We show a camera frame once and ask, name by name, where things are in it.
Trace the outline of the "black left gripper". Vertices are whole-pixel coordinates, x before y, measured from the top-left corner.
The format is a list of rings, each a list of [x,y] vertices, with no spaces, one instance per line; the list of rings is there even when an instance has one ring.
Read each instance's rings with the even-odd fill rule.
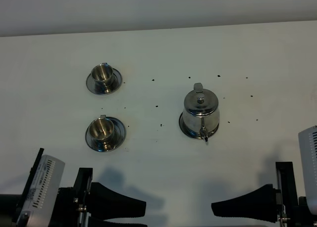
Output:
[[[88,227],[147,227],[144,224],[113,223],[105,220],[138,218],[146,213],[146,202],[134,199],[92,182],[93,169],[80,168],[72,187],[58,190],[52,227],[84,227],[87,219],[86,197],[89,194]]]

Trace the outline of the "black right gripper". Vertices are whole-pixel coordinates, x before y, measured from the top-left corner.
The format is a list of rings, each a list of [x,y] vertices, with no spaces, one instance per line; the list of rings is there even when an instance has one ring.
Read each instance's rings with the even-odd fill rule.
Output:
[[[297,195],[293,163],[276,162],[275,167],[277,196],[273,185],[266,184],[248,194],[212,203],[213,214],[271,223],[278,220],[281,227],[315,227],[317,217],[309,211],[306,197]]]

